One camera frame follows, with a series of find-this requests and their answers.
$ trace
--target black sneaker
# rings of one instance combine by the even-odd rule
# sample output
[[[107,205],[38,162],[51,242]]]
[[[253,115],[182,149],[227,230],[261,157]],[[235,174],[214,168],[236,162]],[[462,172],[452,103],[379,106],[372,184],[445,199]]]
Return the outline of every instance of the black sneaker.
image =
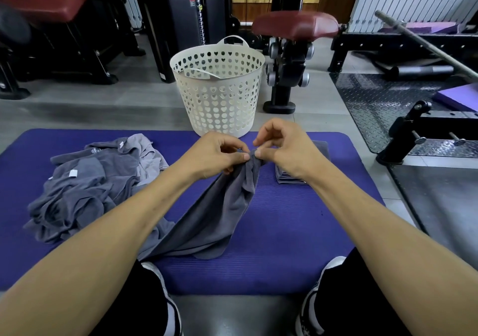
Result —
[[[296,335],[297,336],[312,336],[312,335],[321,335],[324,333],[324,329],[319,325],[317,317],[314,310],[315,296],[317,295],[317,290],[319,289],[320,280],[324,275],[324,271],[333,267],[340,266],[345,261],[345,257],[339,256],[332,259],[327,265],[322,269],[320,273],[320,278],[315,284],[314,288],[307,294],[304,302],[302,303],[302,308],[296,320]]]
[[[179,315],[178,307],[169,296],[168,290],[166,290],[163,275],[159,272],[158,267],[151,262],[143,262],[141,265],[143,268],[153,272],[160,279],[161,285],[163,286],[164,297],[166,297],[168,303],[168,325],[166,326],[164,336],[184,336],[182,333],[181,316]]]

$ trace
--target gray tile floor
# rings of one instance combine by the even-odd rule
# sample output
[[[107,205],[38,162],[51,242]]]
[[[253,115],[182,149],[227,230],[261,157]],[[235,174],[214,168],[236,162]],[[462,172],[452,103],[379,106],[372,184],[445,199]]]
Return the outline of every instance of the gray tile floor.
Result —
[[[0,100],[0,152],[23,131],[31,128],[191,130],[176,84],[162,83],[145,37],[138,37],[149,55],[120,55],[109,70],[119,78],[112,86],[39,80],[25,83],[31,97],[21,101]],[[310,84],[293,88],[297,110],[284,118],[306,131],[342,132],[359,152],[386,206],[411,224],[404,204],[385,167],[375,162],[326,70],[332,58],[331,40],[315,42],[315,55],[307,63]],[[371,63],[349,54],[344,72],[377,73]],[[265,79],[252,130],[272,116],[262,104],[271,89]],[[478,168],[478,159],[408,156],[406,164]],[[176,297],[187,335],[286,335],[293,324],[300,299],[288,296],[180,296]]]

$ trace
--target black pants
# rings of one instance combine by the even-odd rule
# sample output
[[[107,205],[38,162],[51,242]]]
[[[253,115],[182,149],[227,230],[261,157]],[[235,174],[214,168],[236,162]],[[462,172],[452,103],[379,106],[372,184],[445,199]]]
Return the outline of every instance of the black pants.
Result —
[[[314,309],[325,335],[410,335],[356,248],[342,265],[324,272]],[[163,335],[167,317],[159,279],[135,261],[122,290],[91,335],[138,327],[144,335]]]

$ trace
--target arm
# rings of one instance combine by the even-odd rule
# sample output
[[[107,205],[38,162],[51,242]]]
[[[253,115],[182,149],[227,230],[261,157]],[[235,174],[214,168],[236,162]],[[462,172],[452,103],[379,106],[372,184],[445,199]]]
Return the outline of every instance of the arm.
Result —
[[[478,334],[478,272],[471,266],[357,187],[299,125],[272,119],[254,145],[256,157],[314,188],[412,334]]]
[[[2,335],[87,335],[120,292],[141,245],[196,180],[249,159],[240,140],[204,135],[149,186],[69,238],[0,299]]]

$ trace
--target blue exercise mat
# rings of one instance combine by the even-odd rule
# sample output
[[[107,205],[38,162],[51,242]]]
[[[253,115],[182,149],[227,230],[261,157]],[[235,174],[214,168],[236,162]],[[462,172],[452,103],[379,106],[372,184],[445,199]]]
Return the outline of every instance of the blue exercise mat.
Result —
[[[0,155],[0,290],[8,289],[54,245],[37,242],[22,226],[27,205],[43,190],[54,169],[50,157],[86,144],[143,133],[169,164],[198,139],[193,131],[46,130],[23,133]],[[350,139],[340,133],[309,133],[327,141],[332,162],[358,186],[382,202]],[[256,133],[242,137],[250,147]],[[212,182],[191,186],[166,214],[177,220]],[[155,261],[175,294],[286,294],[303,292],[317,281],[333,257],[353,244],[314,190],[278,184],[274,165],[260,170],[256,194],[224,254],[213,260],[192,256]]]

